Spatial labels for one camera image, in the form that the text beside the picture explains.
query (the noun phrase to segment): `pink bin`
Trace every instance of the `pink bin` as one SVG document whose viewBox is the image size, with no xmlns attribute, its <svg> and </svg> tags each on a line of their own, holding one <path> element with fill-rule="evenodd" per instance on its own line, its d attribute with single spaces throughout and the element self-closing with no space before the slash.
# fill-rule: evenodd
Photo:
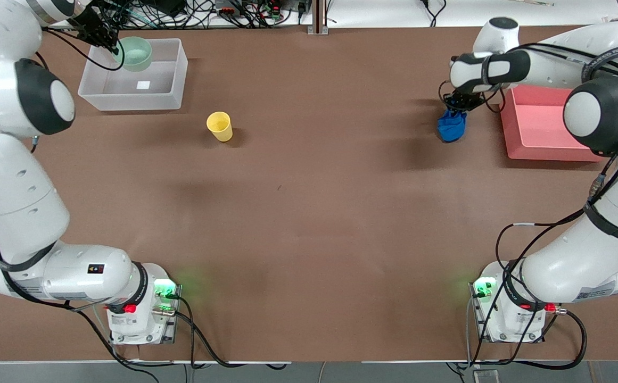
<svg viewBox="0 0 618 383">
<path fill-rule="evenodd" d="M 513 160 L 556 160 L 599 162 L 569 134 L 562 111 L 571 89 L 520 85 L 505 93 L 500 114 L 508 157 Z"/>
</svg>

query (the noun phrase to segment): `white bin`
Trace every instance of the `white bin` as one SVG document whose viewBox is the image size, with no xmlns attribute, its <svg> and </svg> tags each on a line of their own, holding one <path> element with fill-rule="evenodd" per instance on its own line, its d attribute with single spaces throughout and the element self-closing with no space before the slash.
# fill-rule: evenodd
<svg viewBox="0 0 618 383">
<path fill-rule="evenodd" d="M 77 92 L 99 111 L 179 109 L 188 59 L 180 39 L 148 39 L 153 63 L 141 72 L 109 71 L 87 60 Z M 108 68 L 117 66 L 111 54 L 92 46 L 89 57 Z"/>
</svg>

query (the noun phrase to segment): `robotic arm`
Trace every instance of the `robotic arm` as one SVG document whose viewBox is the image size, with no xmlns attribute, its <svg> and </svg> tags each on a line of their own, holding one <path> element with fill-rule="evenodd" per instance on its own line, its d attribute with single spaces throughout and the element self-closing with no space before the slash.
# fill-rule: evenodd
<svg viewBox="0 0 618 383">
<path fill-rule="evenodd" d="M 611 60 L 618 64 L 618 22 L 575 29 L 525 46 L 518 45 L 517 34 L 514 20 L 489 21 L 474 52 L 452 61 L 451 97 L 517 84 L 573 88 L 564 107 L 567 130 L 593 152 L 617 158 L 618 71 L 595 69 Z M 477 319 L 486 322 L 490 341 L 538 340 L 545 303 L 618 294 L 618 174 L 608 185 L 603 186 L 604 181 L 601 173 L 583 214 L 566 232 L 539 252 L 511 262 L 513 277 L 493 262 L 474 282 Z"/>
<path fill-rule="evenodd" d="M 0 0 L 0 293 L 102 302 L 115 344 L 173 342 L 177 301 L 165 295 L 177 293 L 177 286 L 165 270 L 132 262 L 113 247 L 62 242 L 70 214 L 20 141 L 58 133 L 75 119 L 68 88 L 28 58 L 39 49 L 41 26 L 70 17 L 80 24 L 76 12 L 85 11 L 78 5 Z M 107 31 L 85 29 L 98 44 L 114 48 L 117 34 Z"/>
</svg>

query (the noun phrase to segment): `brown tabletop surface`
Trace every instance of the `brown tabletop surface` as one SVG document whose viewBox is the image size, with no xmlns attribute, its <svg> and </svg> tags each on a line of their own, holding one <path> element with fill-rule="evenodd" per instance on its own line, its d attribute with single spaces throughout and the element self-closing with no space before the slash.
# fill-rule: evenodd
<svg viewBox="0 0 618 383">
<path fill-rule="evenodd" d="M 521 41 L 567 29 L 523 28 Z M 183 107 L 100 112 L 75 96 L 73 127 L 36 151 L 72 216 L 62 239 L 165 267 L 228 360 L 463 359 L 467 282 L 499 230 L 575 211 L 599 169 L 508 159 L 485 107 L 464 138 L 440 141 L 437 87 L 478 31 L 136 32 L 182 39 Z M 52 36 L 41 53 L 76 94 L 84 59 Z M 232 117 L 230 143 L 205 128 L 214 111 Z M 536 233 L 514 230 L 505 259 Z M 618 296 L 569 307 L 588 328 L 586 358 L 618 360 Z M 138 352 L 187 360 L 188 335 Z M 571 359 L 578 344 L 562 319 L 520 357 Z M 82 318 L 0 295 L 0 361 L 85 359 L 110 357 Z"/>
</svg>

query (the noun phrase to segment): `gray floor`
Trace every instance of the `gray floor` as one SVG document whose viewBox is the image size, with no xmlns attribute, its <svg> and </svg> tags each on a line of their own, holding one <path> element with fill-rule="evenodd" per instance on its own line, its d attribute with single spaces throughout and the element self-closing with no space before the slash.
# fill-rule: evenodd
<svg viewBox="0 0 618 383">
<path fill-rule="evenodd" d="M 293 363 L 283 371 L 264 365 L 224 369 L 219 366 L 193 371 L 198 383 L 316 383 L 321 363 Z M 512 364 L 497 368 L 503 383 L 618 383 L 618 362 L 582 363 L 568 371 L 546 371 Z M 160 383 L 182 383 L 182 366 L 153 368 Z M 149 376 L 128 371 L 116 363 L 0 364 L 0 383 L 150 383 Z M 443 363 L 361 364 L 328 363 L 322 383 L 460 383 Z M 467 374 L 466 383 L 474 381 Z"/>
</svg>

